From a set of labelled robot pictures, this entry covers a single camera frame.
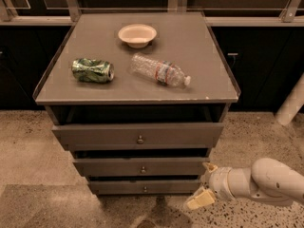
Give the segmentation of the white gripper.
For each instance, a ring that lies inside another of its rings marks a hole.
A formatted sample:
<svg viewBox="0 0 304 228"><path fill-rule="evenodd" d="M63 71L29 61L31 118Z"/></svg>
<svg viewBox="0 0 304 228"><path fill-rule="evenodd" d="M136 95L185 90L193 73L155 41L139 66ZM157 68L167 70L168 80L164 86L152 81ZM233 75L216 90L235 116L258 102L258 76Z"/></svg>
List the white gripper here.
<svg viewBox="0 0 304 228"><path fill-rule="evenodd" d="M210 162L204 162L203 167L210 174L208 184L210 189L200 187L184 204L189 210L196 210L204 206L213 204L216 198L219 200L234 200L229 183L228 174L232 170L231 167L217 167Z"/></svg>

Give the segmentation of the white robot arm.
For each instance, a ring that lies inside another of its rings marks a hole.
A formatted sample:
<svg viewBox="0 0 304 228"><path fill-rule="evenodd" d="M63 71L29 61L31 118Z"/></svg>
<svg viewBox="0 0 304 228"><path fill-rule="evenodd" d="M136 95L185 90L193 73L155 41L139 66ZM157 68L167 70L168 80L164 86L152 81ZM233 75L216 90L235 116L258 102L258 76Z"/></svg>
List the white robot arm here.
<svg viewBox="0 0 304 228"><path fill-rule="evenodd" d="M304 204L304 177L280 161L262 158L246 168L202 165L205 184L186 200L184 206L189 210L235 199L273 206L290 206L294 201Z"/></svg>

